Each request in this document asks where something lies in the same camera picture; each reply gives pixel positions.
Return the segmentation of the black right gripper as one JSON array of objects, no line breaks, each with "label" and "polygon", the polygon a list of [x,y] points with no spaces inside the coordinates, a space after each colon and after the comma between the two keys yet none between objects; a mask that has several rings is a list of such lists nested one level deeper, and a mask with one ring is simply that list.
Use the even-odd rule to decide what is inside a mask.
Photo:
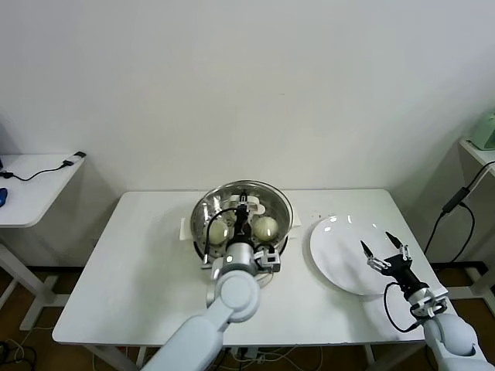
[{"label": "black right gripper", "polygon": [[394,278],[405,297],[411,297],[415,292],[427,288],[428,285],[420,281],[411,270],[412,258],[408,251],[408,245],[403,244],[388,231],[385,234],[398,250],[398,253],[386,260],[381,260],[375,257],[368,245],[361,240],[361,246],[367,257],[367,264],[375,271],[384,272],[384,276]]}]

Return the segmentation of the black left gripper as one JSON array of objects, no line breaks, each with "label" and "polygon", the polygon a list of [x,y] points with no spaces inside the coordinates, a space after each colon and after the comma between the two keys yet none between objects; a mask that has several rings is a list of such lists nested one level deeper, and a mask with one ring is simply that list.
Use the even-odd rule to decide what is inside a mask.
[{"label": "black left gripper", "polygon": [[234,223],[234,235],[231,239],[231,243],[252,243],[251,226],[248,222],[248,209],[250,208],[250,196],[246,192],[242,192],[239,195],[235,209],[236,220]]}]

